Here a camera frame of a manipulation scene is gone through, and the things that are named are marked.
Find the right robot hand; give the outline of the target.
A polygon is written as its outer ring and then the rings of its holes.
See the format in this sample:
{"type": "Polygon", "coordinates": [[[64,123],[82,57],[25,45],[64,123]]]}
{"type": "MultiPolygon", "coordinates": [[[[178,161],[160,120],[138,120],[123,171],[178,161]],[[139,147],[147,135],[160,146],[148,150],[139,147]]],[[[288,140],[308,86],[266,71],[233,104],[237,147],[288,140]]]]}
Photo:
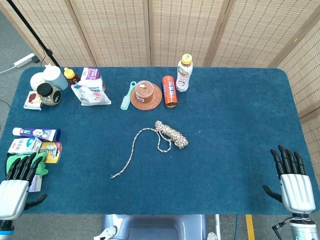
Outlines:
{"type": "Polygon", "coordinates": [[[281,193],[272,191],[263,185],[264,192],[271,198],[282,203],[292,214],[307,215],[316,209],[316,202],[310,177],[306,173],[301,155],[278,145],[278,152],[270,150],[273,157],[281,193]]]}

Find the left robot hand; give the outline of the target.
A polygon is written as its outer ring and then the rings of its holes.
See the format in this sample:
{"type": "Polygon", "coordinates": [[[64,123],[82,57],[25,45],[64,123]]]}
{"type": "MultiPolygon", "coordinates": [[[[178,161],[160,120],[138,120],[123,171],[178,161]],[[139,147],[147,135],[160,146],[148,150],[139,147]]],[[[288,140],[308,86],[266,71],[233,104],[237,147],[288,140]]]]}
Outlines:
{"type": "Polygon", "coordinates": [[[25,210],[40,205],[46,198],[43,194],[39,199],[27,202],[34,176],[43,157],[36,153],[17,158],[0,184],[0,219],[13,221],[18,219],[25,210]]]}

